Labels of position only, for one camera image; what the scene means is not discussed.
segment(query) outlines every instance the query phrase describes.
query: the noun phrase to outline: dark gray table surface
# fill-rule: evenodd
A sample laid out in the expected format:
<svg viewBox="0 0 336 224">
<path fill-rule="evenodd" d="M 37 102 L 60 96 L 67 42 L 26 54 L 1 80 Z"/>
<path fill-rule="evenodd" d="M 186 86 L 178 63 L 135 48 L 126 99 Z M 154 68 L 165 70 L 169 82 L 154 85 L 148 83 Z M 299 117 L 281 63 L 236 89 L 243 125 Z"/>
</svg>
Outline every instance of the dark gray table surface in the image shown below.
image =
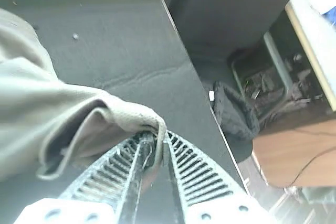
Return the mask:
<svg viewBox="0 0 336 224">
<path fill-rule="evenodd" d="M 194 143 L 243 185 L 161 0 L 0 0 L 0 4 L 38 27 L 60 79 L 153 108 L 171 131 Z M 79 40 L 73 40 L 73 33 Z M 165 168 L 142 196 L 140 223 L 174 223 Z M 25 205 L 39 198 L 57 197 L 79 173 L 70 168 L 55 182 L 41 182 L 32 168 L 1 183 L 0 223 L 13 223 Z"/>
</svg>

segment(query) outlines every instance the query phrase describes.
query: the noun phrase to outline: black cloth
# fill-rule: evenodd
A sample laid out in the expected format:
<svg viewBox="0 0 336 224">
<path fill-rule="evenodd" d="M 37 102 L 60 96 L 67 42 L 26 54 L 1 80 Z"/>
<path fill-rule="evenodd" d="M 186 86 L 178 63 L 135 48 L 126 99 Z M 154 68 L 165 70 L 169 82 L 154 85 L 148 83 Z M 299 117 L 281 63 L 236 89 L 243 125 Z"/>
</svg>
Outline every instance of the black cloth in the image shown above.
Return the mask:
<svg viewBox="0 0 336 224">
<path fill-rule="evenodd" d="M 252 140 L 259 133 L 259 121 L 245 99 L 223 82 L 214 83 L 213 110 L 237 162 L 253 150 Z"/>
</svg>

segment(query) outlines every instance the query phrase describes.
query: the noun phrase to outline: wooden surface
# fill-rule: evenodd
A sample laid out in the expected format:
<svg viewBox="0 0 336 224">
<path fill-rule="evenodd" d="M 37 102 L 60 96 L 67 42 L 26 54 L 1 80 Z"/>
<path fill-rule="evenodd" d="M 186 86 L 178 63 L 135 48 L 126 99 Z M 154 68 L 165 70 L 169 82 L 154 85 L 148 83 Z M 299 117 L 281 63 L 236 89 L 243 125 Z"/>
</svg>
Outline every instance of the wooden surface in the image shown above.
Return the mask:
<svg viewBox="0 0 336 224">
<path fill-rule="evenodd" d="M 262 135 L 254 140 L 254 152 L 271 185 L 336 186 L 336 119 Z"/>
</svg>

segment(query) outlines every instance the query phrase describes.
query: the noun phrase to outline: fabric sleeve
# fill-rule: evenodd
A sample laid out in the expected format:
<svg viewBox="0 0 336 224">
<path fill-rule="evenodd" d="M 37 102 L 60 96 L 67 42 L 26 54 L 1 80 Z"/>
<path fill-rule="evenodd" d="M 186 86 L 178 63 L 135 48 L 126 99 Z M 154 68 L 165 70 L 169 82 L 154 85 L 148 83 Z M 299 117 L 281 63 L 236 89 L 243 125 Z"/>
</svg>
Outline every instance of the fabric sleeve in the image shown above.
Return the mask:
<svg viewBox="0 0 336 224">
<path fill-rule="evenodd" d="M 163 119 L 152 109 L 91 87 L 58 80 L 31 25 L 0 9 L 0 181 L 39 160 L 42 179 L 70 162 L 101 154 L 138 131 L 157 135 Z"/>
</svg>

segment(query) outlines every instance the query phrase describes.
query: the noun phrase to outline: cable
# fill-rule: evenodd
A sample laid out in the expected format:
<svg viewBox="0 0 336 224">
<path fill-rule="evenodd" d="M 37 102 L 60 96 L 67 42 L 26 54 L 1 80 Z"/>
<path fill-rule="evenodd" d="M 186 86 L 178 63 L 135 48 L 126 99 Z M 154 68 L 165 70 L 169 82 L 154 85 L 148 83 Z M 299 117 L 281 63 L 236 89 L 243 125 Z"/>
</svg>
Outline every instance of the cable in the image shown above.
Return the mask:
<svg viewBox="0 0 336 224">
<path fill-rule="evenodd" d="M 295 179 L 289 183 L 288 185 L 286 186 L 282 186 L 282 187 L 279 187 L 279 186 L 275 186 L 275 185 L 272 185 L 271 183 L 268 183 L 268 185 L 270 185 L 271 187 L 274 187 L 274 188 L 287 188 L 287 187 L 291 187 L 297 180 L 298 178 L 302 175 L 302 173 L 308 168 L 308 166 L 317 158 L 323 156 L 324 154 L 327 154 L 329 152 L 333 152 L 333 151 L 336 151 L 336 146 L 334 147 L 331 147 L 331 148 L 328 148 L 320 153 L 318 153 L 317 155 L 315 155 L 310 161 L 308 161 L 304 167 L 299 171 L 299 173 L 297 174 L 297 176 L 295 177 Z M 264 177 L 262 175 L 262 169 L 261 169 L 261 165 L 260 165 L 260 169 L 257 167 L 257 165 L 255 164 L 255 162 L 253 162 L 254 166 L 257 168 L 258 172 L 259 172 L 259 175 L 261 176 L 261 178 L 264 180 Z"/>
</svg>

